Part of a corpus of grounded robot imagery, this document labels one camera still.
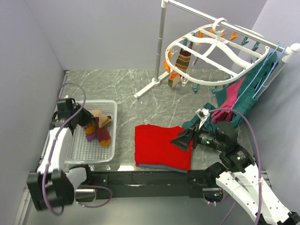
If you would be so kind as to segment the maroon purple striped sock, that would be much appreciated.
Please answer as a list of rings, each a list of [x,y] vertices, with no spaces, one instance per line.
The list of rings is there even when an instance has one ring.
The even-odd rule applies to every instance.
[[[108,117],[104,122],[101,122],[99,117],[95,118],[97,123],[97,139],[102,147],[108,147],[111,142],[111,136],[107,130],[107,126],[111,123],[111,118]]]
[[[88,142],[91,142],[98,138],[98,132],[95,125],[88,124],[86,126],[81,126],[84,129],[85,137]]]

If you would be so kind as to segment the beige striped sock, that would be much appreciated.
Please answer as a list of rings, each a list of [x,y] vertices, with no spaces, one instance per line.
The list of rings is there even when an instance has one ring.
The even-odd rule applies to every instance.
[[[182,72],[186,73],[190,63],[190,59],[191,59],[191,53],[181,48],[177,60],[175,62],[175,67],[177,67]],[[173,88],[178,83],[182,83],[183,81],[184,81],[183,76],[181,76],[177,72],[172,71],[168,79],[168,86]]]
[[[106,125],[110,124],[112,119],[110,116],[105,115],[100,109],[89,110],[89,112],[95,117],[98,118],[99,128],[103,128]]]

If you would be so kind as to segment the white round clip hanger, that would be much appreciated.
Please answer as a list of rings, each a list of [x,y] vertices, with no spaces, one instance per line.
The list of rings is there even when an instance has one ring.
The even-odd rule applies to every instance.
[[[232,37],[226,38],[225,28],[220,25],[223,21],[224,18],[219,18],[216,22],[201,26],[171,42],[163,61],[166,72],[171,75],[174,71],[183,76],[182,85],[192,82],[205,86],[221,86],[238,80],[266,58],[270,51],[268,46],[259,50],[235,43]],[[186,73],[175,67],[181,48],[191,53]],[[200,75],[194,76],[189,70],[196,63],[223,72],[228,77],[205,79]]]

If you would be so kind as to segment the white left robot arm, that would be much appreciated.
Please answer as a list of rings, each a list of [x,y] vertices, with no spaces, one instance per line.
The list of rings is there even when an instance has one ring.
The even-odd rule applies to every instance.
[[[75,191],[81,186],[89,188],[94,182],[87,164],[79,164],[65,172],[65,161],[77,126],[88,125],[93,119],[91,113],[67,97],[57,101],[57,110],[49,125],[49,142],[44,158],[37,170],[28,175],[27,186],[38,211],[71,205]]]

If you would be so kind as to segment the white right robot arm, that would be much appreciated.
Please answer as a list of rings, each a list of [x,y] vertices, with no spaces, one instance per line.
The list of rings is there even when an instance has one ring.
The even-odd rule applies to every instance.
[[[215,131],[196,125],[178,134],[171,144],[187,151],[188,147],[207,146],[219,151],[220,162],[209,166],[203,176],[193,181],[202,188],[216,187],[227,192],[260,225],[296,225],[300,216],[287,209],[266,181],[259,177],[258,165],[238,141],[230,122],[219,122]]]

